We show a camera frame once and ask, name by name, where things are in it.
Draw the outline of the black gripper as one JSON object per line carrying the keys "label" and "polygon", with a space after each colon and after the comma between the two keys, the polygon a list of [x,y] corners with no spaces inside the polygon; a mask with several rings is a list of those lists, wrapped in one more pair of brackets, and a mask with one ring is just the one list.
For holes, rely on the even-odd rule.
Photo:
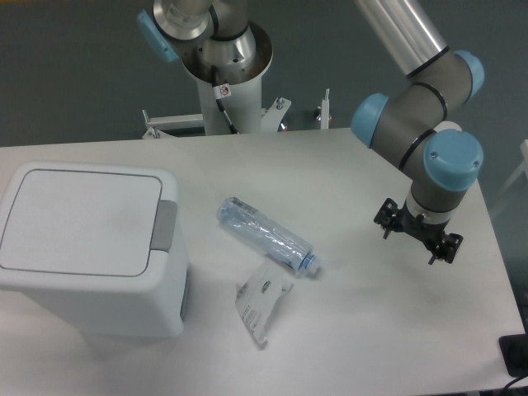
{"label": "black gripper", "polygon": [[452,264],[463,242],[461,235],[445,233],[446,223],[427,224],[421,214],[413,216],[407,205],[400,209],[391,198],[387,198],[382,204],[374,217],[374,222],[384,230],[383,239],[387,239],[392,232],[404,231],[422,242],[431,252],[429,265],[435,261]]}

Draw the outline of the silver robot arm base joint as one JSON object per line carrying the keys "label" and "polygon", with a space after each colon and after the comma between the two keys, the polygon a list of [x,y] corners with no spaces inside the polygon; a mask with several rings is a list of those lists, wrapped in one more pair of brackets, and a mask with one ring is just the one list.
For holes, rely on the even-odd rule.
{"label": "silver robot arm base joint", "polygon": [[232,41],[249,25],[246,1],[155,1],[136,17],[149,48],[172,63],[206,40]]}

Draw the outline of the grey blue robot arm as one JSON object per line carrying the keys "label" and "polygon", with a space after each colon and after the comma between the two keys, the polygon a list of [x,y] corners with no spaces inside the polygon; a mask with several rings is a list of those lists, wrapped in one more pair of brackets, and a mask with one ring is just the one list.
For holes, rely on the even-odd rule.
{"label": "grey blue robot arm", "polygon": [[409,82],[394,98],[370,95],[351,120],[354,135],[412,182],[403,205],[387,199],[374,222],[420,241],[433,262],[452,263],[463,238],[445,228],[477,180],[483,148],[469,132],[437,126],[483,86],[483,65],[451,50],[417,1],[356,5]]}

